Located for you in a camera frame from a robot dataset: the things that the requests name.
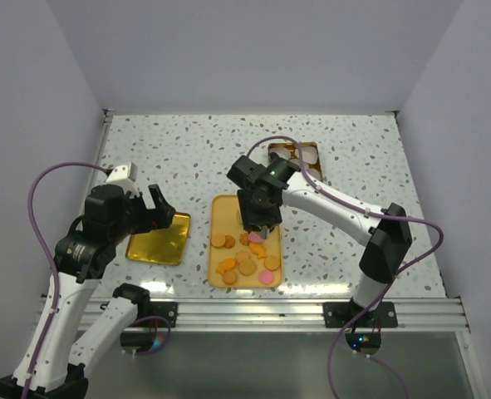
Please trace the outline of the gold tin lid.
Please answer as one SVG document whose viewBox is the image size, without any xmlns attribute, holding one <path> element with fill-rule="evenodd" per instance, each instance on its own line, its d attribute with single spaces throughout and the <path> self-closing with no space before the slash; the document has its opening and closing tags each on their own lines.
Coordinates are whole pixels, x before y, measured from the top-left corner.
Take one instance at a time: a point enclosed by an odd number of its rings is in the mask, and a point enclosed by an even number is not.
<svg viewBox="0 0 491 399">
<path fill-rule="evenodd" d="M 131 235 L 126 246 L 125 257 L 149 264 L 180 265 L 189 236 L 190 222 L 189 214 L 177 213 L 167 229 Z"/>
</svg>

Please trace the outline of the steel serving tongs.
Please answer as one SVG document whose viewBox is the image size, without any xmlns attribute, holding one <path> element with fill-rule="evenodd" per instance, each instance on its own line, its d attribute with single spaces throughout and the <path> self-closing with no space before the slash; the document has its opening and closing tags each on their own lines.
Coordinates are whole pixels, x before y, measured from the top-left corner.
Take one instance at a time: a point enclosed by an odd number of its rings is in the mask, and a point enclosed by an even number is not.
<svg viewBox="0 0 491 399">
<path fill-rule="evenodd" d="M 255 213 L 245 213 L 242 214 L 240 211 L 237 212 L 238 223 L 242 228 L 248 233 L 254 233 L 261 239 L 267 239 L 270 230 L 264 221 Z"/>
</svg>

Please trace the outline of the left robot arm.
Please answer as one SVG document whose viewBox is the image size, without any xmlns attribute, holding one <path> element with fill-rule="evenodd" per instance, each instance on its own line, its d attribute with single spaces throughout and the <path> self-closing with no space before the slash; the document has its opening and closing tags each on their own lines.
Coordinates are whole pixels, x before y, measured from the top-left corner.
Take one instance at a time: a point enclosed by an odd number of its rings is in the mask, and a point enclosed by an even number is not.
<svg viewBox="0 0 491 399">
<path fill-rule="evenodd" d="M 174 322 L 156 313 L 150 292 L 123 283 L 113 292 L 91 327 L 77 334 L 86 306 L 127 236 L 170 227 L 175 209 L 158 185 L 150 185 L 155 204 L 119 185 L 98 185 L 86 197 L 78 217 L 55 248 L 47 300 L 25 357 L 9 376 L 0 378 L 1 398 L 83 398 L 89 378 L 109 347 L 131 326 Z"/>
</svg>

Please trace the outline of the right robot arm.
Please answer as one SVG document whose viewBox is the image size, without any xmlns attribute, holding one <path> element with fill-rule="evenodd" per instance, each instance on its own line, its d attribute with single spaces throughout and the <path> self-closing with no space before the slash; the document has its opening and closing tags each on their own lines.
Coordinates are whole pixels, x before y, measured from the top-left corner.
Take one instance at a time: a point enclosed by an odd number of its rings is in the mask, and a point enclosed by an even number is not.
<svg viewBox="0 0 491 399">
<path fill-rule="evenodd" d="M 282 222 L 281 208 L 287 206 L 327 222 L 361 245 L 361 278 L 349 315 L 362 327 L 378 318 L 378 304 L 413 242 L 404 208 L 392 203 L 382 209 L 360 202 L 322 185 L 280 157 L 265 166 L 242 155 L 227 177 L 238 187 L 241 220 L 247 232 L 266 239 Z"/>
</svg>

